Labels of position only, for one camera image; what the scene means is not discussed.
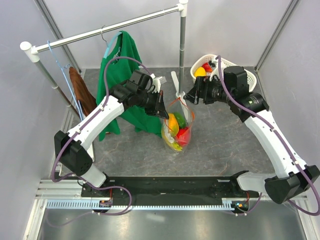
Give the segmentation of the yellow green mango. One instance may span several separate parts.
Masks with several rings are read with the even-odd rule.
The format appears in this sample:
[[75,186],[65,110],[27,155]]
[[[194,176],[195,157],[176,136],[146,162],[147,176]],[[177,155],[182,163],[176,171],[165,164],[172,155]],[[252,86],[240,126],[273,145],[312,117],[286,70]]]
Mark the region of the yellow green mango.
[[167,127],[169,129],[170,135],[172,137],[175,137],[178,134],[180,127],[177,123],[177,120],[176,120],[174,114],[169,113],[168,115],[169,115],[169,119],[167,120]]

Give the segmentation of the green bell pepper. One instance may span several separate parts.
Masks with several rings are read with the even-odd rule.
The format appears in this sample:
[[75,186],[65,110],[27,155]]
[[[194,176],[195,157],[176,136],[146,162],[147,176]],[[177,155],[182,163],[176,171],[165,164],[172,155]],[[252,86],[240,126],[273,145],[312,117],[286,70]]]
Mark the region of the green bell pepper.
[[187,122],[184,116],[182,116],[179,112],[174,112],[173,113],[175,116],[175,119],[181,129],[187,127]]

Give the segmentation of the clear zip top bag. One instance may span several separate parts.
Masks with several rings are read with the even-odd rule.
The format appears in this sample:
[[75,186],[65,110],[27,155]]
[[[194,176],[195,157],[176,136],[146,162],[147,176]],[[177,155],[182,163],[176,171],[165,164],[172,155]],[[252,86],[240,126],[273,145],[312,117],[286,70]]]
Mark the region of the clear zip top bag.
[[167,113],[169,118],[161,127],[162,139],[171,152],[182,153],[191,142],[195,114],[180,97],[169,104]]

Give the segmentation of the red apple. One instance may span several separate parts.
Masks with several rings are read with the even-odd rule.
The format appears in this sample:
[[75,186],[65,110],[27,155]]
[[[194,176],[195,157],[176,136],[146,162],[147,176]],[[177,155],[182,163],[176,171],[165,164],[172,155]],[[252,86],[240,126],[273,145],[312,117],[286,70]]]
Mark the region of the red apple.
[[175,140],[181,147],[187,146],[191,140],[190,129],[188,127],[181,128],[175,136]]

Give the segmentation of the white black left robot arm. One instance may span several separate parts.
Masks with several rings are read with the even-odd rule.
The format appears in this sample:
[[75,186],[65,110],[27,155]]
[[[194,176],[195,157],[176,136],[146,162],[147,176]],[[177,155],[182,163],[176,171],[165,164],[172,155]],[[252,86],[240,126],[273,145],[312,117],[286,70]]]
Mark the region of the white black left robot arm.
[[55,134],[56,162],[90,183],[99,197],[106,196],[110,191],[107,175],[94,165],[88,149],[107,125],[133,106],[143,108],[149,116],[168,119],[161,79],[136,70],[130,79],[113,86],[102,103],[78,125]]

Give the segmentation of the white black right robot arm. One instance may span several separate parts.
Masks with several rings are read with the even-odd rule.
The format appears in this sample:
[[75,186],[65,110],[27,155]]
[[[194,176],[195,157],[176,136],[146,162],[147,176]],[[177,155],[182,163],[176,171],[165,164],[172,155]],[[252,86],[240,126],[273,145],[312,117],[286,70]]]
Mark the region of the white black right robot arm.
[[271,175],[241,171],[233,175],[229,191],[235,197],[246,191],[267,194],[275,203],[282,204],[304,193],[320,175],[317,166],[308,166],[285,140],[265,99],[250,91],[247,72],[242,66],[223,70],[223,81],[218,77],[198,76],[186,98],[195,105],[222,102],[252,131],[267,153],[274,173]]

